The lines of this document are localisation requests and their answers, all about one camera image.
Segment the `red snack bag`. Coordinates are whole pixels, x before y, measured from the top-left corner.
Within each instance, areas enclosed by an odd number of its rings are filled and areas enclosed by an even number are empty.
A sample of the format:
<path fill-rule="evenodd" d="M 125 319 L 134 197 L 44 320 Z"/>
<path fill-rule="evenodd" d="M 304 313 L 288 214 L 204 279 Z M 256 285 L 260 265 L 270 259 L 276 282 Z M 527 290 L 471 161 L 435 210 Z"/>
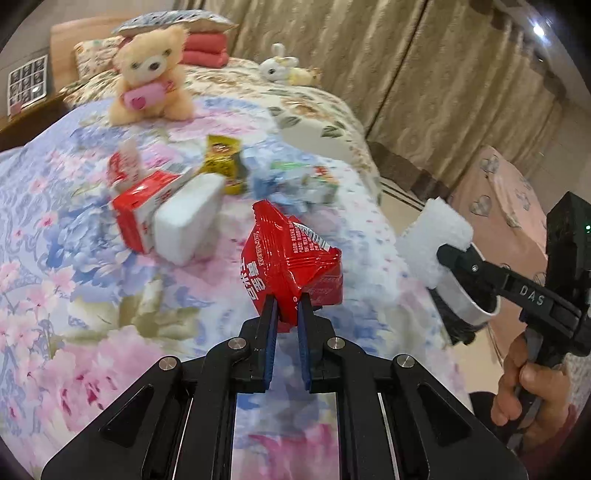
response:
<path fill-rule="evenodd" d="M 342 303 L 342 251 L 294 216 L 281 213 L 267 200 L 252 205 L 254 225 L 242 249 L 240 279 L 257 311 L 266 297 L 277 301 L 279 331 L 297 326 L 301 295 L 311 305 Z"/>

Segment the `white foam net sleeve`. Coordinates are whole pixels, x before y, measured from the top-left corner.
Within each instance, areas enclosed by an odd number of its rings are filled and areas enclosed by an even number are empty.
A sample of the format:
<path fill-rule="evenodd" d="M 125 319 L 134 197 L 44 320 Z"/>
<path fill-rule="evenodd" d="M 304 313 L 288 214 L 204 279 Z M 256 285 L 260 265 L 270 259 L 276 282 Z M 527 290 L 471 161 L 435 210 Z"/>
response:
<path fill-rule="evenodd" d="M 471 224 L 442 198 L 429 199 L 417 220 L 397 238 L 396 248 L 413 276 L 428 289 L 435 289 L 449 269 L 437 253 L 450 245 L 465 252 L 471 245 Z"/>

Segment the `black white trash bin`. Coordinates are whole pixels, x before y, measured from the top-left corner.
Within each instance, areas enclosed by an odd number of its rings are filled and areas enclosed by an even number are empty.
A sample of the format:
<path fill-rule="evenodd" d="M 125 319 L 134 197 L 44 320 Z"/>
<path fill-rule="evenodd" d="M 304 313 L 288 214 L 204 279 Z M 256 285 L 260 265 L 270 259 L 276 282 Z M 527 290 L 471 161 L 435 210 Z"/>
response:
<path fill-rule="evenodd" d="M 500 266 L 487 261 L 474 243 L 465 251 L 442 244 L 436 259 L 443 272 L 429 294 L 452 344 L 469 345 L 501 310 L 492 280 L 492 271 Z"/>

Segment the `pink heart bed sheet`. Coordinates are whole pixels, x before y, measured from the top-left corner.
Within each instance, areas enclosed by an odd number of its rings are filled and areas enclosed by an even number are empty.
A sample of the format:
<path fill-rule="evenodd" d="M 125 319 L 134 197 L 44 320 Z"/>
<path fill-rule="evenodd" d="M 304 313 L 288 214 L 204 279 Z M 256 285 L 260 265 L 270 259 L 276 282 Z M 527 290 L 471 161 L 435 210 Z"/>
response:
<path fill-rule="evenodd" d="M 477 151 L 448 203 L 473 227 L 473 241 L 485 259 L 544 285 L 547 266 L 546 214 L 522 173 L 493 147 Z M 502 299 L 489 323 L 501 359 L 525 329 L 520 309 Z M 590 396 L 590 357 L 567 355 L 570 403 L 580 414 Z"/>

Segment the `white foam block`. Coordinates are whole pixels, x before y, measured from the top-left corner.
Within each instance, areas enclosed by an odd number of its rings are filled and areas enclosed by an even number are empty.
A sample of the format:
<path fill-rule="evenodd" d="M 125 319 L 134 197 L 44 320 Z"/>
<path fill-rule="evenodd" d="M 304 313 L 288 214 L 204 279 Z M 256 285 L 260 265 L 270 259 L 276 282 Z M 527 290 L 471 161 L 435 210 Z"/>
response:
<path fill-rule="evenodd" d="M 155 211 L 153 241 L 158 256 L 177 266 L 190 262 L 221 209 L 225 184 L 221 174 L 198 174 Z"/>

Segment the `red carton box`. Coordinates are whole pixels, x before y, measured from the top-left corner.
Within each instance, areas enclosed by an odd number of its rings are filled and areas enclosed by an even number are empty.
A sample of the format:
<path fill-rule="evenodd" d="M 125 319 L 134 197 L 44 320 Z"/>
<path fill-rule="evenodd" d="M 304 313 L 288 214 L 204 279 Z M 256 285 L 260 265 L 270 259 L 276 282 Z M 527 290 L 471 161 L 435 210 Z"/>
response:
<path fill-rule="evenodd" d="M 152 250 L 155 211 L 192 177 L 193 169 L 188 165 L 169 163 L 112 200 L 119 231 L 129 249 L 140 254 Z"/>

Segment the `yellow snack wrapper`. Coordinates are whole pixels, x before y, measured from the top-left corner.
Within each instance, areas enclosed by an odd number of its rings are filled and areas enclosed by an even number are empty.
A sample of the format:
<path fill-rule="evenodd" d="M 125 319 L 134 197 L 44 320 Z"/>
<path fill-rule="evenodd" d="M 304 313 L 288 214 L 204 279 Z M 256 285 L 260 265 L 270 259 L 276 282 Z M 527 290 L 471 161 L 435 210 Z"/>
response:
<path fill-rule="evenodd" d="M 208 135 L 204 162 L 198 172 L 221 175 L 225 178 L 226 194 L 242 194 L 247 175 L 242 164 L 242 141 L 228 136 Z"/>

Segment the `yellow bear plush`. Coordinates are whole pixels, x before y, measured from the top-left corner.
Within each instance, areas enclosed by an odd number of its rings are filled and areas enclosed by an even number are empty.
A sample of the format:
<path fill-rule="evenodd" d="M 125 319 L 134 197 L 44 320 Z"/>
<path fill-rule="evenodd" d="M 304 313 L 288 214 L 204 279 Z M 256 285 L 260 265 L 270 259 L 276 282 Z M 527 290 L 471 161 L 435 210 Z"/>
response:
<path fill-rule="evenodd" d="M 320 87 L 322 82 L 322 70 L 318 68 L 291 68 L 287 82 L 291 86 Z"/>

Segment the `beige patterned curtain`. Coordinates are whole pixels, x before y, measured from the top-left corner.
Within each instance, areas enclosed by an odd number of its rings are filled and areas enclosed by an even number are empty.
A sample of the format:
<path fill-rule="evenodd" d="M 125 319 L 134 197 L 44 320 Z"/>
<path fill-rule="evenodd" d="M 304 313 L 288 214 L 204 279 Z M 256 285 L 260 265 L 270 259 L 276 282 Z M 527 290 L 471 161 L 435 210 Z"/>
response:
<path fill-rule="evenodd" d="M 490 1 L 208 1 L 236 29 L 235 56 L 274 42 L 348 103 L 381 174 L 446 196 L 477 151 L 538 165 L 565 90 L 524 30 Z"/>

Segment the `white rabbit plush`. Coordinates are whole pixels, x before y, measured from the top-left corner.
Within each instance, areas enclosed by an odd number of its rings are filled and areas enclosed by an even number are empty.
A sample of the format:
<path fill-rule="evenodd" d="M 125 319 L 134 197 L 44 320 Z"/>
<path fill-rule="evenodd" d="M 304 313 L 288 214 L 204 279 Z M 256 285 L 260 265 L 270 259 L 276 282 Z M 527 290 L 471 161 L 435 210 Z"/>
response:
<path fill-rule="evenodd" d="M 263 80 L 287 85 L 291 71 L 298 66 L 298 59 L 286 55 L 286 47 L 283 43 L 273 43 L 271 53 L 273 56 L 259 64 L 259 74 Z"/>

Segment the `tan teddy bear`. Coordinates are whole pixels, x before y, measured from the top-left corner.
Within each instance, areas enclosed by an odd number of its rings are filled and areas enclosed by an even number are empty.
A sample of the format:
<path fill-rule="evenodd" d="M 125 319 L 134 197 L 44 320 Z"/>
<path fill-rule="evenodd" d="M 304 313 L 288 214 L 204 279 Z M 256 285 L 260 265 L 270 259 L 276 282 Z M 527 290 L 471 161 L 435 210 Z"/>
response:
<path fill-rule="evenodd" d="M 185 121 L 193 117 L 193 102 L 185 89 L 180 64 L 188 32 L 181 25 L 154 29 L 133 37 L 113 58 L 120 78 L 109 110 L 112 125 L 147 118 Z"/>

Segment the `wooden nightstand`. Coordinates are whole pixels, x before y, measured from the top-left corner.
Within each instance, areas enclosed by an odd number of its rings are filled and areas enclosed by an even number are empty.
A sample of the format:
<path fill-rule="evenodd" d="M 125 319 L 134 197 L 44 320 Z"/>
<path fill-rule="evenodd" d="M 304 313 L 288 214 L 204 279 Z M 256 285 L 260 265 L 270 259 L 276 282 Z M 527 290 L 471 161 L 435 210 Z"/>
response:
<path fill-rule="evenodd" d="M 68 112 L 64 98 L 64 94 L 52 95 L 12 118 L 2 117 L 0 151 L 24 146 L 62 118 Z"/>

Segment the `blue patterned pillow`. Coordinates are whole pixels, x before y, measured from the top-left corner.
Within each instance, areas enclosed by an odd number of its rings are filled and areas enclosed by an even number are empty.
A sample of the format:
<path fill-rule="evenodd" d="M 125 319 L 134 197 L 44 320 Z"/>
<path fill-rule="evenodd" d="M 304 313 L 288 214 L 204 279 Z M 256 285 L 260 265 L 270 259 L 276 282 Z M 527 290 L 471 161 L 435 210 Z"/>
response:
<path fill-rule="evenodd" d="M 169 10 L 145 13 L 126 20 L 115 28 L 112 34 L 133 37 L 172 25 L 180 25 L 189 33 L 224 33 L 236 27 L 228 18 L 210 11 Z"/>

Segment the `cream floral pillow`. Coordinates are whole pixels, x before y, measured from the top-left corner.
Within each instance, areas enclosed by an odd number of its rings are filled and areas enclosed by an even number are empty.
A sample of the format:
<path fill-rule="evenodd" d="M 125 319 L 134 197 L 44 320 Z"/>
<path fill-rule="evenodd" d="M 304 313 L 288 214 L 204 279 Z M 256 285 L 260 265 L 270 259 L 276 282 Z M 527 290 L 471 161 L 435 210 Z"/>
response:
<path fill-rule="evenodd" d="M 112 60 L 123 44 L 122 36 L 86 40 L 73 48 L 76 69 L 80 80 L 87 80 L 112 67 Z"/>

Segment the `wooden headboard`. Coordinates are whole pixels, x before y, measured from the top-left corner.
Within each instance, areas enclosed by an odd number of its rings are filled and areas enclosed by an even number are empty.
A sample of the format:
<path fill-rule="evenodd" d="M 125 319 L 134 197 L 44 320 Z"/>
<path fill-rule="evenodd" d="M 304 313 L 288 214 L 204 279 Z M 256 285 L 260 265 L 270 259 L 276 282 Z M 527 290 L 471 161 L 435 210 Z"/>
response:
<path fill-rule="evenodd" d="M 53 87 L 59 91 L 78 79 L 74 47 L 79 42 L 109 37 L 132 14 L 113 14 L 71 20 L 50 29 L 49 58 Z"/>

